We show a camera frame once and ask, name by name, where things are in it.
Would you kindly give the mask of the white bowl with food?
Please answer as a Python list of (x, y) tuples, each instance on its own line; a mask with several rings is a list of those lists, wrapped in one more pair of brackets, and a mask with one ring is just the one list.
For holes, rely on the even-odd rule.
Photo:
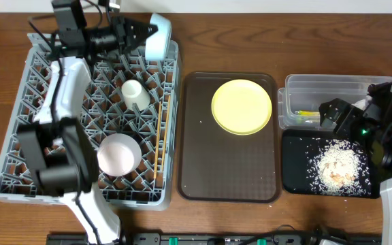
[(100, 143), (97, 159), (102, 172), (119, 177), (129, 174), (140, 165), (142, 151), (132, 137), (115, 133)]

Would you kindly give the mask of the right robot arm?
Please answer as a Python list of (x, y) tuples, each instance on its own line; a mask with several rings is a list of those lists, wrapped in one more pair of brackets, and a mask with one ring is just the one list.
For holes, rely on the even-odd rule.
[(372, 100), (364, 110), (339, 98), (322, 103), (318, 109), (320, 124), (334, 124), (333, 133), (359, 144), (376, 166), (382, 179), (382, 243), (392, 244), (392, 91), (371, 88), (369, 95)]

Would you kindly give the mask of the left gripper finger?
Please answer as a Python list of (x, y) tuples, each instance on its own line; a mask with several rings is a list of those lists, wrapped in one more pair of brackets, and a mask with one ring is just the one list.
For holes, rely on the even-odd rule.
[(136, 21), (124, 16), (114, 16), (112, 26), (118, 37), (150, 37), (158, 31), (158, 26)]
[(147, 35), (117, 35), (118, 53), (127, 54), (142, 45), (151, 34)]

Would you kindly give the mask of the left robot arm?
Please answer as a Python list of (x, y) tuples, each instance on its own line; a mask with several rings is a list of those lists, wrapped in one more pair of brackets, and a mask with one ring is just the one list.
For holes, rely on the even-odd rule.
[(46, 39), (52, 75), (45, 101), (29, 125), (21, 125), (17, 138), (34, 184), (58, 197), (77, 216), (86, 235), (54, 235), (57, 244), (128, 244), (120, 218), (109, 207), (98, 185), (99, 164), (80, 113), (84, 93), (95, 64), (110, 51), (128, 54), (145, 46), (148, 60), (166, 57), (171, 22), (153, 14), (149, 22), (111, 16), (108, 1), (96, 2), (108, 25), (87, 25), (79, 0), (53, 1), (58, 27)]

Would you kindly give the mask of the yellow-green plate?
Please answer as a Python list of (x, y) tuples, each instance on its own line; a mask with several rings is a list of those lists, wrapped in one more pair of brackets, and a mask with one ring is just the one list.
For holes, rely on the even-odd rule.
[(211, 112), (216, 123), (234, 135), (252, 135), (262, 130), (273, 112), (268, 92), (256, 82), (230, 80), (215, 91)]

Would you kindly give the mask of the green snack wrapper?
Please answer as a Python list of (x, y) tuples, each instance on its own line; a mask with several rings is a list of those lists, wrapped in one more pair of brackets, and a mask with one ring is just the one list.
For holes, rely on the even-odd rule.
[(319, 117), (320, 116), (319, 112), (303, 111), (303, 110), (295, 111), (295, 115), (298, 115), (298, 116), (314, 116), (314, 117)]

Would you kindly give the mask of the white upturned cup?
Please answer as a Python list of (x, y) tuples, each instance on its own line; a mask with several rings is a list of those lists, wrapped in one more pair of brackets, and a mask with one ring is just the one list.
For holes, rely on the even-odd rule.
[(127, 80), (121, 87), (126, 107), (134, 111), (135, 105), (139, 111), (145, 110), (150, 104), (148, 91), (137, 80)]

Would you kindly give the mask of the white tissue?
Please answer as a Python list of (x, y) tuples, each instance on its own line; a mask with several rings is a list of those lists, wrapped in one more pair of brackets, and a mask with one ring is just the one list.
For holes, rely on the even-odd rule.
[(366, 107), (368, 106), (368, 104), (369, 104), (369, 101), (367, 99), (362, 99), (362, 100), (355, 102), (353, 104), (353, 106), (355, 106), (356, 108), (359, 108), (360, 110), (365, 110)]

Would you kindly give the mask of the light blue saucer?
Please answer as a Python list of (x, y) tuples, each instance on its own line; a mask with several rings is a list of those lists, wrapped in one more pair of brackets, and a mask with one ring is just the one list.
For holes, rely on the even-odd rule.
[(145, 59), (148, 61), (163, 61), (169, 48), (172, 24), (159, 14), (151, 16), (150, 24), (156, 25), (158, 31), (146, 40)]

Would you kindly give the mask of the wooden chopstick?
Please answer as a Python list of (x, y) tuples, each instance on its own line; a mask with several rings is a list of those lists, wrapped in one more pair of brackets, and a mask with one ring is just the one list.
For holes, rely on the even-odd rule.
[(162, 102), (159, 102), (159, 112), (157, 116), (157, 134), (156, 134), (156, 146), (155, 146), (155, 159), (154, 159), (154, 180), (157, 178), (158, 169), (158, 158), (159, 158), (159, 141), (161, 134), (161, 117), (162, 117), (163, 106)]
[(167, 132), (168, 132), (168, 122), (169, 122), (169, 108), (170, 108), (170, 103), (171, 103), (171, 96), (168, 95), (167, 97), (167, 108), (166, 108), (166, 120), (165, 120), (165, 133), (164, 133), (164, 138), (163, 138), (163, 152), (162, 152), (162, 165), (164, 166), (165, 164), (165, 152), (166, 152), (166, 144), (167, 144)]

